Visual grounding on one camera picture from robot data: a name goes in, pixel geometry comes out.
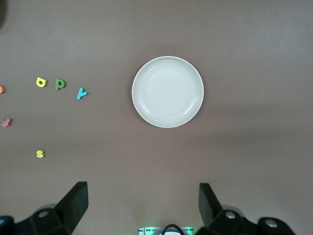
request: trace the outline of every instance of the screw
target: screw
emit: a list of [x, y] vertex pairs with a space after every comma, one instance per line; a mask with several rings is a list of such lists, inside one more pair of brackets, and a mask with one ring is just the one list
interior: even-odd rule
[[47, 214], [49, 214], [48, 211], [42, 211], [42, 212], [40, 212], [40, 213], [38, 214], [38, 217], [39, 217], [39, 218], [42, 218], [42, 217], [45, 217]]
[[274, 220], [272, 220], [272, 219], [267, 219], [267, 220], [265, 221], [265, 223], [266, 223], [269, 227], [271, 227], [271, 228], [277, 228], [277, 227], [278, 227], [277, 223], [276, 223]]
[[225, 215], [226, 215], [226, 217], [227, 217], [228, 219], [234, 219], [234, 218], [236, 218], [236, 215], [235, 215], [233, 212], [231, 212], [231, 211], [227, 211], [227, 212], [225, 213]]

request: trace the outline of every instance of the black cable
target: black cable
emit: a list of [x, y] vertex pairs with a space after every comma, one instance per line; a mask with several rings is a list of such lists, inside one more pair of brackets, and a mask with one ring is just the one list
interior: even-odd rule
[[166, 230], [168, 230], [169, 228], [175, 228], [180, 233], [180, 235], [185, 235], [181, 228], [178, 227], [176, 224], [169, 224], [168, 226], [166, 226], [163, 229], [162, 235], [165, 235]]

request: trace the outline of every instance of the plastic toy letter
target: plastic toy letter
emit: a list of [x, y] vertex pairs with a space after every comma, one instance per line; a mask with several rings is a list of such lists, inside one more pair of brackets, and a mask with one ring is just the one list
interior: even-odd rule
[[39, 87], [45, 87], [47, 85], [47, 80], [45, 80], [45, 79], [43, 79], [41, 77], [37, 77], [36, 84]]
[[37, 158], [43, 158], [45, 156], [45, 151], [42, 149], [39, 149], [37, 151]]
[[78, 91], [77, 99], [81, 99], [83, 96], [88, 95], [88, 92], [84, 91], [84, 88], [80, 88]]
[[6, 126], [10, 126], [11, 125], [11, 118], [8, 118], [6, 121], [3, 121], [1, 126], [6, 127]]
[[4, 88], [4, 85], [0, 85], [0, 94], [4, 93], [5, 92], [5, 88]]
[[55, 81], [55, 90], [59, 90], [61, 88], [64, 88], [67, 85], [66, 81], [62, 80], [62, 79], [57, 79]]

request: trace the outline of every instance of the plate rim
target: plate rim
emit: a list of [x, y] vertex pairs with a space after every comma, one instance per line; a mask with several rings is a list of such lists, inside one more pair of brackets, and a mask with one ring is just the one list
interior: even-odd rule
[[[150, 121], [148, 121], [145, 117], [143, 117], [143, 115], [140, 113], [140, 111], [137, 109], [137, 106], [135, 104], [135, 101], [134, 101], [134, 86], [135, 86], [135, 83], [136, 83], [136, 80], [138, 78], [138, 75], [140, 74], [140, 72], [146, 67], [148, 66], [150, 63], [153, 63], [155, 60], [160, 60], [160, 59], [164, 59], [164, 58], [174, 58], [174, 59], [178, 59], [178, 60], [181, 60], [182, 62], [184, 63], [187, 63], [197, 74], [197, 76], [199, 77], [200, 79], [200, 82], [201, 82], [201, 101], [200, 101], [200, 104], [199, 104], [199, 108], [196, 110], [196, 112], [188, 119], [186, 120], [185, 122], [183, 123], [180, 123], [178, 125], [173, 125], [173, 126], [162, 126], [162, 125], [157, 125], [155, 123], [152, 123]], [[176, 56], [172, 56], [172, 55], [165, 55], [165, 56], [160, 56], [160, 57], [156, 57], [150, 61], [148, 61], [147, 63], [145, 63], [137, 72], [134, 80], [133, 80], [133, 84], [132, 84], [132, 100], [133, 100], [133, 104], [134, 104], [134, 107], [137, 111], [137, 113], [149, 124], [153, 125], [153, 126], [156, 126], [156, 127], [160, 127], [160, 128], [175, 128], [175, 127], [179, 127], [179, 126], [182, 126], [186, 123], [188, 123], [191, 119], [193, 119], [195, 117], [195, 115], [199, 112], [201, 106], [202, 106], [202, 103], [203, 103], [203, 98], [204, 98], [204, 85], [203, 85], [203, 80], [202, 80], [202, 77], [200, 75], [200, 73], [198, 72], [198, 70], [190, 63], [188, 62], [187, 60], [184, 60], [180, 57], [176, 57]]]

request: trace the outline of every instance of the clear box with green edge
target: clear box with green edge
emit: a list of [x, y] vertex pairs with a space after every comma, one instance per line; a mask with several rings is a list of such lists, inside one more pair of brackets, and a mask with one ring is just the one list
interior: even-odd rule
[[[165, 227], [145, 227], [138, 229], [138, 235], [160, 235], [162, 234]], [[194, 229], [192, 227], [180, 227], [180, 229], [184, 232], [185, 235], [193, 235]], [[175, 232], [178, 233], [178, 231], [175, 228], [169, 228], [166, 230], [166, 233], [168, 232]]]

